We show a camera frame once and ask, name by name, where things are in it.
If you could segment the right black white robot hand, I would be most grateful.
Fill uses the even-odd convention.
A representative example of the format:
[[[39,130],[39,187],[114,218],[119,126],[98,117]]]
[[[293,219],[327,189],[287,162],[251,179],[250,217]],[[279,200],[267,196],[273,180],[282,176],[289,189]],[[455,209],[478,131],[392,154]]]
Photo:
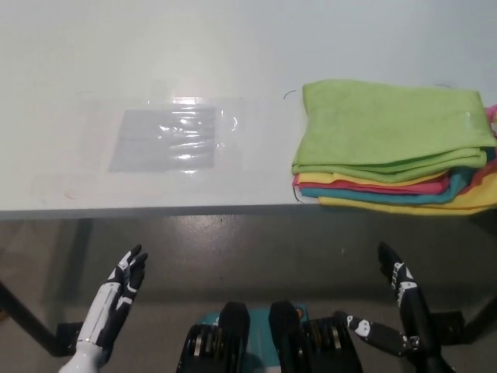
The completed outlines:
[[[441,355],[441,343],[429,307],[406,262],[386,242],[380,242],[377,253],[381,272],[394,293],[404,330],[400,332],[344,311],[335,312],[335,316],[362,341],[383,352],[399,357]]]

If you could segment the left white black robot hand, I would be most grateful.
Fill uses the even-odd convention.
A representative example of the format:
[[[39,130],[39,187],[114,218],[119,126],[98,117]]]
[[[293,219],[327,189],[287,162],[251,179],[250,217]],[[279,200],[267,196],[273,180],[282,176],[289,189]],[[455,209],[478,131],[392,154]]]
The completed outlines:
[[[85,317],[77,342],[109,350],[118,337],[145,275],[148,258],[137,245],[128,251],[102,283]]]

